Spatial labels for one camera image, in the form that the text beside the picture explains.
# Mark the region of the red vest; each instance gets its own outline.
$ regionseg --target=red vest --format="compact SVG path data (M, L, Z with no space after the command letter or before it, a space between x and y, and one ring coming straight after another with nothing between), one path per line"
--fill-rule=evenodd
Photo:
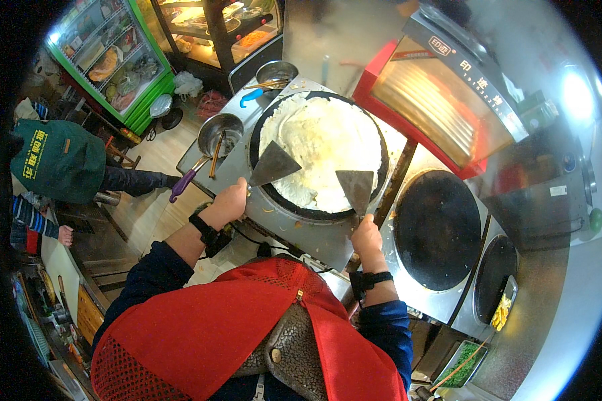
M126 310L96 347L94 389L103 400L180 394L206 400L297 301L299 290L329 400L406 401L392 359L353 328L321 277L280 258L235 268L210 284L156 295Z

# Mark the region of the lime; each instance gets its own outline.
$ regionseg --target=lime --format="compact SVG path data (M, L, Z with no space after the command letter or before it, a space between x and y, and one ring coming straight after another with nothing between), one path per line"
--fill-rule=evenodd
M602 210L595 208L589 214L589 226L595 234L602 229Z

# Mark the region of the wrist strap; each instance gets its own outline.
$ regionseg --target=wrist strap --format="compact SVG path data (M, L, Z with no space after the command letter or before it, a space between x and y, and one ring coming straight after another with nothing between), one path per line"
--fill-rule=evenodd
M205 245L211 245L218 236L218 231L210 227L203 219L198 217L198 213L189 216L189 222L201 232L201 242Z
M357 301L365 298L366 290L373 289L375 284L388 280L393 281L392 274L389 271L382 271L380 273L355 271L354 273L350 273L350 284L353 287L354 298Z

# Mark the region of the button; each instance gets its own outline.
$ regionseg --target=button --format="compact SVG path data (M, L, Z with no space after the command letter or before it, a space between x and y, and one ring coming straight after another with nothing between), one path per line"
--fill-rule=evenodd
M281 362L281 350L273 349L270 353L270 357L272 358L272 362L274 363Z

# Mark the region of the black griddle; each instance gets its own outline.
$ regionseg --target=black griddle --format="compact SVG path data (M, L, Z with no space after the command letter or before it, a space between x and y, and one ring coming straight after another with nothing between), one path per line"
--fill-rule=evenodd
M508 276L517 273L517 252L506 236L490 241L484 252L475 284L475 312L480 321L490 324L498 307Z
M303 93L303 92L297 92L297 93L291 94L289 96L286 96L285 98L282 98L282 99L274 102L270 107L268 107L267 110L265 110L265 112L263 113L261 118L259 118L259 120L257 121L256 125L254 126L254 130L252 131L252 136L249 139L249 163L252 166L252 169L254 169L254 167L257 165L257 162L259 161L259 142L260 142L260 138L261 138L261 128L263 127L265 120L268 117L272 116L272 114L274 114L274 111L277 108L279 108L279 105L281 104L281 102L283 100L288 99L290 96L298 95L298 93ZM305 99L312 99L312 98L338 99L341 101L345 101L345 103L348 103L350 105L357 106L352 100L345 98L343 96L337 95L335 93L330 93L330 92L309 91L309 93L305 97ZM370 116L366 110L364 110L361 107L359 107L359 108L361 109L361 111L364 112L364 114L366 114L367 116ZM377 125L377 123L375 123L375 126L377 127L377 133L379 134L379 139L381 140L381 166L380 166L379 170L377 170L377 176L378 176L377 188L375 188L372 191L372 194L370 195L371 201L379 194L379 191L381 191L381 188L383 187L383 184L386 181L386 176L388 175L388 148L386 147L386 141L384 140L383 135L381 134L381 130L379 129L379 126ZM286 198L282 197L277 192L277 190L274 188L274 186L272 184L264 185L261 188L277 204L281 205L282 207L284 207L285 209L287 209L288 211L290 211L294 214L297 214L299 216L302 216L302 217L305 217L308 219L322 220L322 221L343 220L343 219L353 216L355 214L353 209L350 209L350 210L344 211L344 212L338 212L338 213L327 213L327 212L323 212L323 211L314 211L312 209L305 209L305 208L302 208L302 207L299 207L299 206L293 204L292 202L288 201Z
M397 252L419 284L445 291L471 272L482 252L482 221L462 180L427 171L409 184L395 211Z

